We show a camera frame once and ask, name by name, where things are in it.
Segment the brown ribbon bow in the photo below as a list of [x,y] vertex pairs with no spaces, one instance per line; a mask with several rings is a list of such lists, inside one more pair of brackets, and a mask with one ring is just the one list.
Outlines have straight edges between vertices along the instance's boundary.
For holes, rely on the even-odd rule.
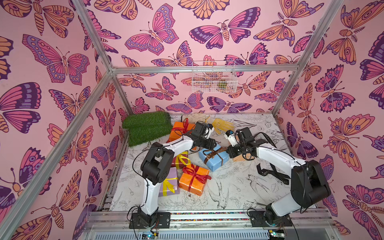
[[215,156],[218,156],[221,159],[221,166],[224,164],[224,159],[219,155],[219,153],[226,152],[227,148],[220,147],[217,150],[203,150],[203,155],[206,157],[204,160],[204,164],[210,159],[213,159]]

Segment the peach gift box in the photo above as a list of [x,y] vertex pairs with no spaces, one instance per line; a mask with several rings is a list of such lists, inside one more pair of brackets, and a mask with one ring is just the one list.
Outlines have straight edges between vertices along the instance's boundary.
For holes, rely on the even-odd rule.
[[233,161],[234,162],[244,162],[244,161],[247,161],[249,157],[251,157],[250,154],[240,154],[240,155],[234,157]]

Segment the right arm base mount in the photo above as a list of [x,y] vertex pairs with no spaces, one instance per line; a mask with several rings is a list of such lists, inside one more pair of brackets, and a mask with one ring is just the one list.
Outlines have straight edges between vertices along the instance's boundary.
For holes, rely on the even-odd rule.
[[272,217],[266,211],[247,211],[247,215],[250,218],[252,227],[292,227],[289,216],[284,217]]

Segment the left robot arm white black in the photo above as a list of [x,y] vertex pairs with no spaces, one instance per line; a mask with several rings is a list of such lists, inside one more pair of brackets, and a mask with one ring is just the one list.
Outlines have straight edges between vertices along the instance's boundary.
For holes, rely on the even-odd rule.
[[217,146],[216,140],[211,138],[214,129],[212,124],[197,122],[190,131],[175,141],[152,144],[141,164],[142,177],[147,182],[147,188],[140,212],[152,216],[158,211],[160,186],[169,174],[174,157],[195,147],[212,150]]

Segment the black printed ribbon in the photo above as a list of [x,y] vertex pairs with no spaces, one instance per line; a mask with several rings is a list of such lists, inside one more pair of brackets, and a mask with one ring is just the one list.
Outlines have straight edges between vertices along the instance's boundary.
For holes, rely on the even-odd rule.
[[289,180],[291,178],[286,174],[279,173],[273,164],[270,164],[270,166],[271,166],[272,170],[262,169],[261,164],[258,164],[257,165],[258,174],[261,176],[264,176],[264,177],[266,177],[268,175],[272,175],[273,177],[280,180],[284,185],[289,185]]

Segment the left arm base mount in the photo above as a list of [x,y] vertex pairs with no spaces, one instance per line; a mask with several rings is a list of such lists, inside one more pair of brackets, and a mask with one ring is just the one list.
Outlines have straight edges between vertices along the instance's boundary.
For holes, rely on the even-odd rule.
[[147,215],[143,212],[133,213],[130,219],[129,229],[168,229],[170,223],[170,212],[155,212],[152,215]]

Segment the light blue gift box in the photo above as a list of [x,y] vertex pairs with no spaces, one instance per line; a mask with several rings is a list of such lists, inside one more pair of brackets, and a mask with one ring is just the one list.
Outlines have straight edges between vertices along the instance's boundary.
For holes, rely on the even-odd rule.
[[[220,145],[217,145],[213,150],[217,150],[219,149],[221,146]],[[202,149],[199,151],[199,157],[200,159],[203,161],[204,163],[204,160],[205,160],[205,156],[203,155],[203,150],[208,150],[208,149]],[[230,156],[229,154],[226,152],[222,152],[222,153],[219,153],[219,155],[224,159],[224,164],[230,159]],[[221,168],[221,159],[218,157],[218,156],[215,156],[213,159],[210,159],[207,164],[205,164],[208,169],[211,171],[211,172],[214,172],[216,170],[218,170],[219,168]]]

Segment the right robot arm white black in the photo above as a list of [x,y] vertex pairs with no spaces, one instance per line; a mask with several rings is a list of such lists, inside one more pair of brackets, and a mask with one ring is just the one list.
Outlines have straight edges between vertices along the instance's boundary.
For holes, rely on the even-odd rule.
[[259,175],[272,175],[290,186],[290,193],[266,206],[265,217],[274,221],[297,210],[306,211],[312,205],[328,198],[332,191],[320,163],[305,161],[276,148],[271,138],[263,133],[257,139],[249,128],[225,134],[230,146],[227,153],[231,158],[241,156],[247,161],[256,158],[267,161],[271,169],[257,166]]

